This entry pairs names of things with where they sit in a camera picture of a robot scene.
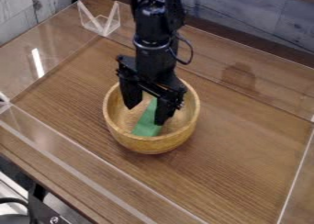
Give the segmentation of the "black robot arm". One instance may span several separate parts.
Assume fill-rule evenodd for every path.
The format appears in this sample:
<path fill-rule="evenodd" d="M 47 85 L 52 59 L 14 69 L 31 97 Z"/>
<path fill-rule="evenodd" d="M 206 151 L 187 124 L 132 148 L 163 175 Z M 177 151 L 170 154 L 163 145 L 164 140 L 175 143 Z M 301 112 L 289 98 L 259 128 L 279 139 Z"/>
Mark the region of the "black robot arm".
<path fill-rule="evenodd" d="M 120 91 L 127 108 L 144 93 L 156 98 L 155 123 L 163 125 L 182 107 L 187 87 L 175 75 L 179 28 L 186 11 L 181 0 L 131 0 L 135 56 L 116 57 Z"/>

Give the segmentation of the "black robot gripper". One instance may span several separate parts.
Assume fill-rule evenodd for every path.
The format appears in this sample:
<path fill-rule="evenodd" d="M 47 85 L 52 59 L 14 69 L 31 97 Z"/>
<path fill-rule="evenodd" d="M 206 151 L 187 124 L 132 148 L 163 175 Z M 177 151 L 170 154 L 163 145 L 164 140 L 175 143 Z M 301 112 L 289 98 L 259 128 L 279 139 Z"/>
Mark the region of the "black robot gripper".
<path fill-rule="evenodd" d="M 177 110 L 187 87 L 175 74 L 178 44 L 167 47 L 138 47 L 136 56 L 119 55 L 116 75 L 124 105 L 132 109 L 142 102 L 142 92 L 156 97 L 155 124 L 162 126 Z"/>

